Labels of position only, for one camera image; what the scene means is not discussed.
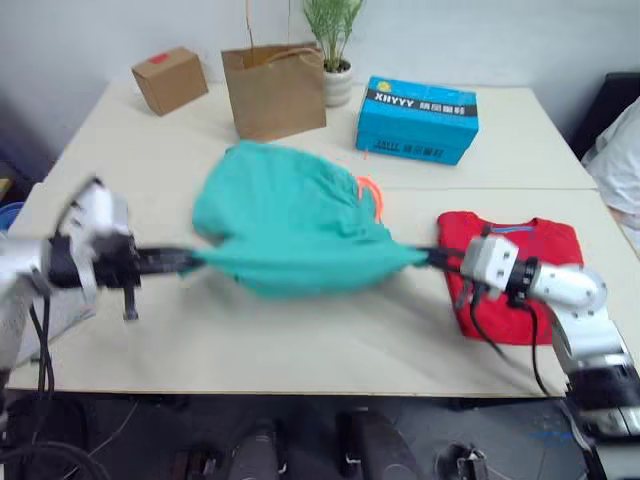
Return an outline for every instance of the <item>blue object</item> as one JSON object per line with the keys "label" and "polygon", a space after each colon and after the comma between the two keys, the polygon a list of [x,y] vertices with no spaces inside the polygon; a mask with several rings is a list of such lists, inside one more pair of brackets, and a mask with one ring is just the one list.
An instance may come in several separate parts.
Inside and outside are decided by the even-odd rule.
{"label": "blue object", "polygon": [[473,92],[371,77],[356,147],[456,165],[478,129]]}
{"label": "blue object", "polygon": [[9,203],[0,208],[0,231],[6,232],[22,210],[24,202]]}
{"label": "blue object", "polygon": [[193,226],[219,243],[195,253],[265,297],[367,288],[424,252],[400,245],[381,223],[368,190],[344,168],[276,145],[227,150],[193,209]]}

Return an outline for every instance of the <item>green plant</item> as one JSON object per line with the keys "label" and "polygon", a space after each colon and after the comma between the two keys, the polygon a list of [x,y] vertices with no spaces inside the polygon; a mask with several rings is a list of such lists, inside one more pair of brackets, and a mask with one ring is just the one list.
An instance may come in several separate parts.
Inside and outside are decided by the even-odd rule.
{"label": "green plant", "polygon": [[342,54],[364,0],[304,0],[304,14],[320,43],[327,72],[340,70]]}

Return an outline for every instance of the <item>brown paper bag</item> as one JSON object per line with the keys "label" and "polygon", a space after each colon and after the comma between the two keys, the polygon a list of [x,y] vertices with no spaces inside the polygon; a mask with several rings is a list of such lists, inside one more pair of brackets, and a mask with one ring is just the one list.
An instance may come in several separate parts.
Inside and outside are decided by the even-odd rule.
{"label": "brown paper bag", "polygon": [[222,52],[241,138],[276,140],[327,124],[322,53],[313,43]]}

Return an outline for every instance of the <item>white wall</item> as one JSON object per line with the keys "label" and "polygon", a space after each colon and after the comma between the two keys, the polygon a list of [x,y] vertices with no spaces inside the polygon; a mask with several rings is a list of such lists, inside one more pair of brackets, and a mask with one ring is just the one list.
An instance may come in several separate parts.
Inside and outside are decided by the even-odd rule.
{"label": "white wall", "polygon": [[[310,33],[291,0],[291,39]],[[254,39],[283,42],[288,0],[253,0]],[[223,79],[248,44],[242,0],[0,0],[0,93],[55,158],[107,82],[182,44]],[[609,71],[640,69],[640,0],[367,0],[347,56],[371,74],[528,85],[565,135]]]}

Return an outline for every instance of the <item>potted plant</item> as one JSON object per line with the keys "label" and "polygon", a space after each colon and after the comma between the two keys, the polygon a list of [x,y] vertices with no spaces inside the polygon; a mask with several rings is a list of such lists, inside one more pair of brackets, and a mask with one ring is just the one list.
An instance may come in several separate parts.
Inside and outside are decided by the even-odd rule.
{"label": "potted plant", "polygon": [[353,22],[364,0],[305,0],[304,14],[324,55],[324,96],[328,107],[351,97],[351,63],[343,57]]}

